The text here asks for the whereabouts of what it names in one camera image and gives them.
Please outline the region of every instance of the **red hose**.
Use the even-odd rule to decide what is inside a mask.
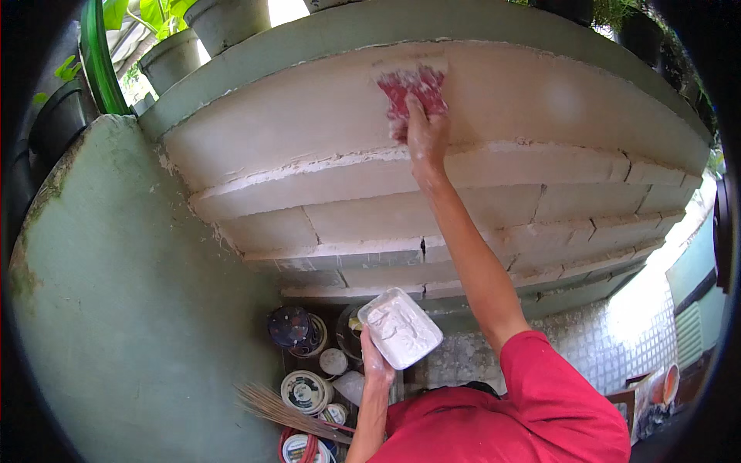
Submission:
[[[286,439],[291,437],[293,434],[299,434],[301,431],[297,429],[293,429],[292,427],[284,427],[283,431],[280,433],[280,439],[278,439],[278,460],[281,463],[290,463],[286,462],[283,459],[283,444],[285,443]],[[314,457],[316,457],[316,451],[319,447],[319,440],[316,438],[313,434],[307,434],[308,440],[306,441],[306,448],[304,449],[304,455],[301,457],[301,460],[299,460],[299,463],[313,463]]]

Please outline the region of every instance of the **green wall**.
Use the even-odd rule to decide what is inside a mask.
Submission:
[[[213,238],[132,117],[102,116],[37,196],[10,263],[21,347],[91,462],[265,462],[279,428],[233,384],[278,384],[276,290]]]

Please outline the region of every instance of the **ventilation grille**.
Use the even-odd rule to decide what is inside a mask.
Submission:
[[[693,302],[675,319],[679,370],[697,362],[702,355],[702,319],[700,305]]]

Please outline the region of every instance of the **green pipe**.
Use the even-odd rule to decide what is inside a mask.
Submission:
[[[102,114],[131,114],[110,62],[103,25],[103,0],[88,0],[82,8],[82,62],[90,89]]]

